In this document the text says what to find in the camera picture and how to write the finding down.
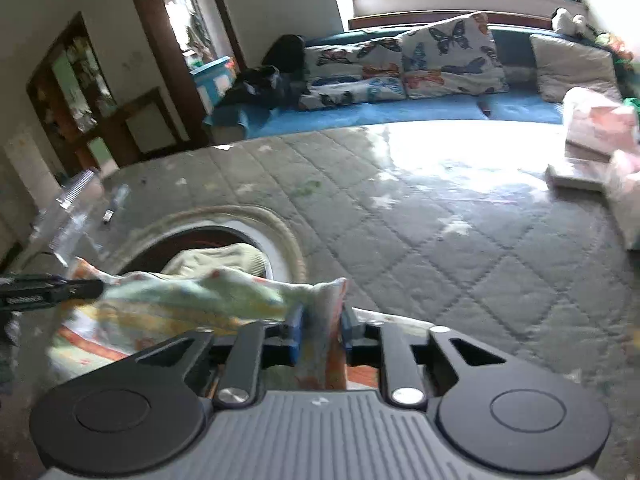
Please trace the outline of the patterned green children's jacket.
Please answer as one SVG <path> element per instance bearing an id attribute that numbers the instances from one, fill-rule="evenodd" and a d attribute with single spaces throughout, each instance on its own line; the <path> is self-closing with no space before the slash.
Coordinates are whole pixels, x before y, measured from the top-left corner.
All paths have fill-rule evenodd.
<path id="1" fill-rule="evenodd" d="M 283 321 L 303 308 L 303 343 L 292 370 L 269 373 L 271 385 L 301 389 L 372 388 L 376 376 L 346 364 L 338 326 L 347 278 L 292 284 L 262 275 L 266 260 L 247 244 L 179 252 L 158 273 L 108 274 L 76 258 L 69 278 L 97 278 L 96 300 L 70 300 L 56 310 L 48 344 L 51 382 L 62 384 L 188 330 L 231 336 L 254 321 Z"/>

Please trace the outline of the clear plastic container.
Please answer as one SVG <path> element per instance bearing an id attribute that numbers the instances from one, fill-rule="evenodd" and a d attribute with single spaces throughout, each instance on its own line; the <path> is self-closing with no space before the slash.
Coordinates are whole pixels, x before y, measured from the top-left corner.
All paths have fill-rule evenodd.
<path id="1" fill-rule="evenodd" d="M 85 169 L 73 176 L 38 214 L 29 237 L 27 258 L 48 255 L 68 266 L 76 245 L 86 232 L 90 214 L 103 202 L 104 195 L 96 168 Z"/>

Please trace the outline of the quilted grey star tablecloth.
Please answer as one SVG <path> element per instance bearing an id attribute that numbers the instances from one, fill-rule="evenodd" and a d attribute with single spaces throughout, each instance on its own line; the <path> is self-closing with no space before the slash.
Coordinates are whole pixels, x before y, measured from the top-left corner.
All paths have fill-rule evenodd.
<path id="1" fill-rule="evenodd" d="M 544 172 L 558 130 L 336 129 L 206 148 L 119 170 L 122 209 L 78 254 L 115 271 L 172 214 L 256 205 L 295 233 L 310 282 L 344 276 L 355 307 L 442 324 L 596 392 L 613 423 L 597 466 L 639 474 L 639 261 L 594 193 Z"/>

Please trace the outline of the dark wooden shelf cabinet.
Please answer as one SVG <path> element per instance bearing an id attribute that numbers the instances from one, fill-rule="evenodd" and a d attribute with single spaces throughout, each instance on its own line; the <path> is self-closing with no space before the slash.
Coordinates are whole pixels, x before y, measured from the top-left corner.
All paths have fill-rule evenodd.
<path id="1" fill-rule="evenodd" d="M 26 91 L 64 172 L 73 176 L 98 163 L 73 144 L 117 108 L 81 14 L 50 45 Z"/>

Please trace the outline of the blue white cabinet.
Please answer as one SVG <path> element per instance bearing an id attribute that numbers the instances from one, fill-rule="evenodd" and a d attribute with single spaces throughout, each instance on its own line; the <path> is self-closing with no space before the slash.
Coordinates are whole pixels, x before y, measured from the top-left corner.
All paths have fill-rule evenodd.
<path id="1" fill-rule="evenodd" d="M 225 55 L 202 66 L 192 68 L 190 74 L 205 113 L 210 115 L 234 83 L 236 77 L 235 59 Z"/>

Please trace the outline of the small butterfly pillow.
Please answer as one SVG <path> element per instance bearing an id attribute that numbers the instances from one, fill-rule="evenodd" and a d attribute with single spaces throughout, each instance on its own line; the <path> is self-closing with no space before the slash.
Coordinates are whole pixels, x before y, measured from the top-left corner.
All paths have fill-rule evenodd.
<path id="1" fill-rule="evenodd" d="M 305 49 L 301 110 L 407 99 L 399 41 L 381 38 Z"/>

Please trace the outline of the blue bench cover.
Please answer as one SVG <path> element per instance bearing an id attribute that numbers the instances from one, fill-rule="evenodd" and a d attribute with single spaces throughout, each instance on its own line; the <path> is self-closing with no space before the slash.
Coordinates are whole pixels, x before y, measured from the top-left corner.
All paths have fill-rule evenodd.
<path id="1" fill-rule="evenodd" d="M 300 110 L 304 88 L 300 73 L 281 76 L 284 98 L 280 107 L 253 104 L 216 106 L 203 120 L 213 144 L 226 144 L 263 136 L 389 124 L 421 120 L 506 120 L 559 125 L 562 108 L 537 93 L 536 61 L 529 36 L 544 34 L 539 28 L 492 25 L 498 59 L 510 90 L 490 96 L 442 96 L 435 99 L 362 103 L 326 110 Z"/>

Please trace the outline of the large butterfly pillow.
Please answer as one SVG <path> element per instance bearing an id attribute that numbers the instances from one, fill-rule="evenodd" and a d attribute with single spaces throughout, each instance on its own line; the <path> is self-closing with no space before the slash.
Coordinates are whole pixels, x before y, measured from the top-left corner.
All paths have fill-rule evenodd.
<path id="1" fill-rule="evenodd" d="M 396 37 L 410 99 L 482 96 L 509 90 L 484 12 L 456 16 Z"/>

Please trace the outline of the pink tissue pack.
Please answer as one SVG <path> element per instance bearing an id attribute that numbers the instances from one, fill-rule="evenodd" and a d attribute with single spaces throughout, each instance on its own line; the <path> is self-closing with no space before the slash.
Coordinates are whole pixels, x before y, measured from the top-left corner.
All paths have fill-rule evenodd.
<path id="1" fill-rule="evenodd" d="M 575 87 L 564 96 L 562 118 L 570 144 L 602 155 L 639 154 L 639 118 L 631 105 Z"/>

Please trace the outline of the grey cushion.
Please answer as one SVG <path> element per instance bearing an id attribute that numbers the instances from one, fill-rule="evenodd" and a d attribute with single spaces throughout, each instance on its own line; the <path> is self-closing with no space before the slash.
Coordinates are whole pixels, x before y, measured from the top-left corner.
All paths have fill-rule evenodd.
<path id="1" fill-rule="evenodd" d="M 570 89 L 585 88 L 620 101 L 614 60 L 608 51 L 544 35 L 530 35 L 537 87 L 548 102 L 562 102 Z"/>

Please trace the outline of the green plastic bowl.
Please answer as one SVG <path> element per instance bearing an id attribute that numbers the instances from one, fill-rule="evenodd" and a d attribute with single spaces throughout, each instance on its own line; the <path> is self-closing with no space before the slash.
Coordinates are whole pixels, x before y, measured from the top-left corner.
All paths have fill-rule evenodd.
<path id="1" fill-rule="evenodd" d="M 631 96 L 630 98 L 626 98 L 623 100 L 623 103 L 627 106 L 630 106 L 634 109 L 636 114 L 640 116 L 640 99 L 635 96 Z"/>

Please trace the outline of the white plush toy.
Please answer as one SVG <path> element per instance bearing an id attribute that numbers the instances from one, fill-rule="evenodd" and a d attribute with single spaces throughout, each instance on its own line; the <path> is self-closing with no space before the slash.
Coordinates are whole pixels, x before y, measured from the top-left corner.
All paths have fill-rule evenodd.
<path id="1" fill-rule="evenodd" d="M 571 14 L 565 8 L 557 8 L 551 17 L 552 30 L 563 36 L 585 37 L 588 28 L 586 18 L 582 14 Z"/>

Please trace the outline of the orange green plush toy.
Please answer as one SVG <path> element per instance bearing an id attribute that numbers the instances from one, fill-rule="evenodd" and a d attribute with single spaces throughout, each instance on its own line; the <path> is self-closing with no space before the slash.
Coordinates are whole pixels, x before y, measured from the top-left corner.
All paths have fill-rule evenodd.
<path id="1" fill-rule="evenodd" d="M 624 63 L 634 60 L 634 52 L 626 47 L 626 44 L 612 32 L 601 32 L 596 37 L 596 45 L 611 51 Z"/>

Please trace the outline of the dark wooden door frame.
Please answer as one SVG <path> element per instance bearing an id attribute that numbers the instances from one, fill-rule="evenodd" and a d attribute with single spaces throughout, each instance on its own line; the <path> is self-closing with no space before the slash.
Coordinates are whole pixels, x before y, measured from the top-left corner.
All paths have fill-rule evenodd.
<path id="1" fill-rule="evenodd" d="M 165 87 L 191 144 L 231 144 L 244 139 L 238 126 L 214 126 L 205 121 L 205 107 L 180 53 L 178 40 L 170 26 L 164 0 L 134 0 L 138 17 Z"/>

